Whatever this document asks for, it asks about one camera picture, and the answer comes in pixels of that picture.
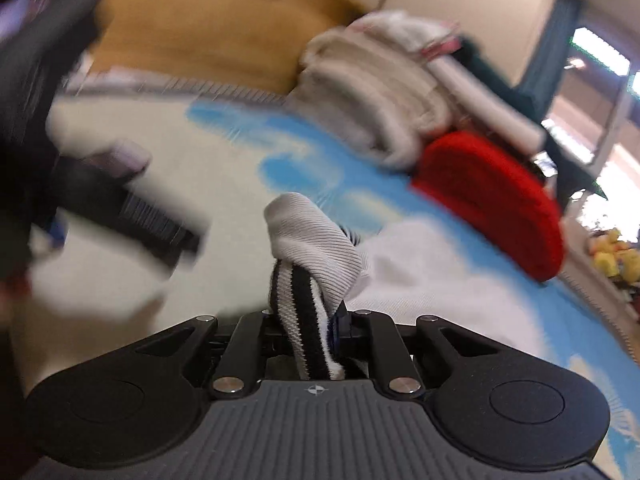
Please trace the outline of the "folded cream quilt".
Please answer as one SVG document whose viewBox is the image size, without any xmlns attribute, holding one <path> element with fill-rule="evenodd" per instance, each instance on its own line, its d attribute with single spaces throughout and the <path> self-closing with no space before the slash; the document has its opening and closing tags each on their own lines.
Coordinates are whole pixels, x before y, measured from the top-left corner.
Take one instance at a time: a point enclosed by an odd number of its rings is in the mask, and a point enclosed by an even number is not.
<svg viewBox="0 0 640 480">
<path fill-rule="evenodd" d="M 388 170 L 411 169 L 423 142 L 454 122 L 431 75 L 362 32 L 322 32 L 308 42 L 299 65 L 285 107 Z"/>
</svg>

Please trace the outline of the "folded white blanket stack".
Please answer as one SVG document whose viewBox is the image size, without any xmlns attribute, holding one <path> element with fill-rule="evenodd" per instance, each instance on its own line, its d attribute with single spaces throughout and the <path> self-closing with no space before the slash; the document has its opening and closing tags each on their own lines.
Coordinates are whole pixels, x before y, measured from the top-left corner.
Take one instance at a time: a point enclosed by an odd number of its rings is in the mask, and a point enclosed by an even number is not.
<svg viewBox="0 0 640 480">
<path fill-rule="evenodd" d="M 405 11 L 378 11 L 366 14 L 348 28 L 420 63 L 465 114 L 521 154 L 533 156 L 544 147 L 542 125 L 498 98 L 452 57 L 460 48 L 461 36 L 453 24 L 417 18 Z"/>
</svg>

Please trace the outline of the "teal shark plush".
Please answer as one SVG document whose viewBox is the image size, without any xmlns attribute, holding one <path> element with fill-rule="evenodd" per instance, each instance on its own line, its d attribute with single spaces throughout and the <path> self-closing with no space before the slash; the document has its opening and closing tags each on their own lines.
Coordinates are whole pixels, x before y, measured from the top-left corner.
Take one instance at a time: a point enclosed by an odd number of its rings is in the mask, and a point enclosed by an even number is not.
<svg viewBox="0 0 640 480">
<path fill-rule="evenodd" d="M 470 38 L 460 36 L 459 41 L 460 48 L 454 51 L 452 57 L 490 91 L 494 92 L 498 98 L 540 126 L 542 117 L 536 109 L 533 98 L 510 87 L 503 76 L 499 75 L 484 60 L 480 54 L 480 48 Z M 556 201 L 561 211 L 566 209 L 570 196 L 578 191 L 596 194 L 606 200 L 608 196 L 605 195 L 605 192 L 597 184 L 592 174 L 578 165 L 577 162 L 574 162 L 573 159 L 570 159 L 567 152 L 561 148 L 561 145 L 555 141 L 555 138 L 546 128 L 542 128 L 542 130 L 544 130 L 544 151 L 550 157 L 556 169 Z"/>
</svg>

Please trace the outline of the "red folded blanket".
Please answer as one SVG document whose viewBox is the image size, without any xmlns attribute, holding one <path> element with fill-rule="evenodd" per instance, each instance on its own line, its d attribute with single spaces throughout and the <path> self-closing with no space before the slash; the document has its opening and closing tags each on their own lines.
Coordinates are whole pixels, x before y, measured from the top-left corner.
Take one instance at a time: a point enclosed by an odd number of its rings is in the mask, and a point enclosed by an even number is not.
<svg viewBox="0 0 640 480">
<path fill-rule="evenodd" d="M 469 223 L 533 280 L 560 272 L 565 249 L 558 204 L 484 136 L 455 131 L 426 144 L 411 185 Z"/>
</svg>

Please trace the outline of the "blue curtain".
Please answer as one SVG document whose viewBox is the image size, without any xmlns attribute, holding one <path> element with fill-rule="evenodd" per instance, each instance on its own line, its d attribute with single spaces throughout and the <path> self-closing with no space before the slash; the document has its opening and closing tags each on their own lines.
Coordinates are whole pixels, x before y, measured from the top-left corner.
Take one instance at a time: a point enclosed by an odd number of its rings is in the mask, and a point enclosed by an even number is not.
<svg viewBox="0 0 640 480">
<path fill-rule="evenodd" d="M 534 122 L 546 118 L 558 91 L 570 44 L 582 15 L 582 0 L 555 0 L 518 91 L 532 100 Z"/>
</svg>

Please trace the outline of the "striped black white hooded top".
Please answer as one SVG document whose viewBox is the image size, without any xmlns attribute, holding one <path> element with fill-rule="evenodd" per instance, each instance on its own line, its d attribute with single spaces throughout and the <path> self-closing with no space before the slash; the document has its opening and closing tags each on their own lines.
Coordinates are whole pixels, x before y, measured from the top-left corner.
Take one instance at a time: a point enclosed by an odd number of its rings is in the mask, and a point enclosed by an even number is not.
<svg viewBox="0 0 640 480">
<path fill-rule="evenodd" d="M 340 308 L 381 312 L 399 324 L 434 314 L 537 358 L 551 354 L 524 295 L 498 271 L 473 266 L 430 219 L 391 223 L 362 240 L 298 193 L 277 197 L 264 217 L 276 260 L 270 308 L 305 380 L 345 376 L 330 347 Z"/>
</svg>

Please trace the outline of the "blue cream patterned bed mat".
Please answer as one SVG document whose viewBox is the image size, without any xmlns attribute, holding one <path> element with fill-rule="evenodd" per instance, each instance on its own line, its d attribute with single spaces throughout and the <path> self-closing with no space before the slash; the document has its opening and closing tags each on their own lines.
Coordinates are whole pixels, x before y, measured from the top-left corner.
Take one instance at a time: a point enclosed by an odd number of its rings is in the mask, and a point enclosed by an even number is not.
<svg viewBox="0 0 640 480">
<path fill-rule="evenodd" d="M 405 177 L 352 154 L 332 136 L 275 110 L 221 102 L 63 96 L 49 126 L 66 151 L 128 140 L 152 162 L 144 184 L 205 222 L 200 258 L 167 274 L 121 238 L 69 218 L 63 249 L 32 268 L 12 342 L 25 389 L 82 361 L 199 314 L 235 316 L 268 297 L 271 257 L 262 213 L 299 192 L 361 235 L 414 217 L 424 242 L 428 307 L 474 332 L 582 374 L 610 404 L 597 464 L 615 479 L 639 474 L 639 370 L 600 320 L 560 281 L 537 283 Z"/>
</svg>

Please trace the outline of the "yellow plush toys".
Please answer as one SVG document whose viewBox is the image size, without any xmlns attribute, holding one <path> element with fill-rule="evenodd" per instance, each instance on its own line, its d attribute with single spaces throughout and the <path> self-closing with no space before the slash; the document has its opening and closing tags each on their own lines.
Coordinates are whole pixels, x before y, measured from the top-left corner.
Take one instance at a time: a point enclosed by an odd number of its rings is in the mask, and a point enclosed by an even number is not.
<svg viewBox="0 0 640 480">
<path fill-rule="evenodd" d="M 606 278 L 625 287 L 639 284 L 639 246 L 624 240 L 619 229 L 591 234 L 586 247 L 594 267 Z"/>
</svg>

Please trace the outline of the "wooden headboard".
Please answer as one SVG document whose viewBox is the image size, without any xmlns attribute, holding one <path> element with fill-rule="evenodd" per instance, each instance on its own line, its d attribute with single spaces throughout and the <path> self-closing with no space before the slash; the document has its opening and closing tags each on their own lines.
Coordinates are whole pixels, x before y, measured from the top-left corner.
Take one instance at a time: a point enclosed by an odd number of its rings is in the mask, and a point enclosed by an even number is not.
<svg viewBox="0 0 640 480">
<path fill-rule="evenodd" d="M 92 70 L 112 67 L 277 93 L 308 41 L 367 11 L 359 0 L 102 0 Z"/>
</svg>

